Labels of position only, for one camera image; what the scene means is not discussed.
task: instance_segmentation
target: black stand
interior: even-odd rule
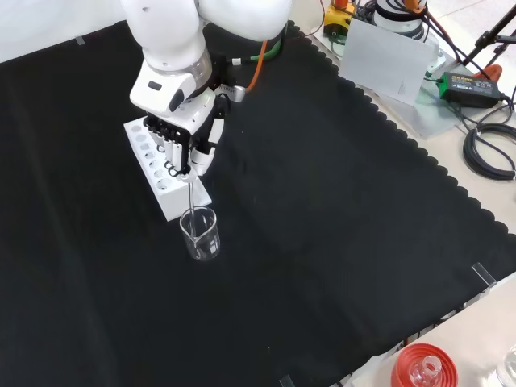
[[[509,44],[516,44],[516,31],[511,36],[499,36],[498,34],[503,30],[512,19],[516,17],[516,6],[513,6],[511,10],[505,15],[491,31],[486,31],[476,41],[475,49],[471,51],[466,59],[464,59],[463,65],[469,64],[475,56],[477,56],[484,48],[490,44],[503,43],[503,45],[496,47],[494,50],[495,56],[489,62],[488,65],[492,65],[496,59],[507,49]]]

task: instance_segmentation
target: beaker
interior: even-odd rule
[[[179,222],[188,252],[195,260],[212,260],[220,252],[217,214],[207,207],[188,209]]]
[[[503,387],[516,386],[516,346],[510,349],[506,358],[498,365],[496,374]]]

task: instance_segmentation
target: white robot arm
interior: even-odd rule
[[[224,81],[223,70],[220,60],[212,65],[201,17],[244,38],[269,40],[284,28],[292,0],[121,1],[144,52],[131,101],[147,111],[145,123],[164,149],[169,172],[193,181],[214,158],[227,99],[240,102],[245,93],[242,87],[226,85],[224,94],[216,92]]]

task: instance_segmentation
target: orange wire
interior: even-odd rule
[[[258,60],[258,66],[256,66],[255,76],[252,78],[251,84],[245,89],[246,93],[249,93],[254,89],[256,85],[256,81],[258,81],[258,77],[260,76],[261,66],[264,63],[265,58],[265,50],[267,49],[267,40],[261,45],[260,51],[260,59]]]

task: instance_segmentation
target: paper sheet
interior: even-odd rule
[[[413,105],[432,57],[427,44],[354,19],[339,75]]]

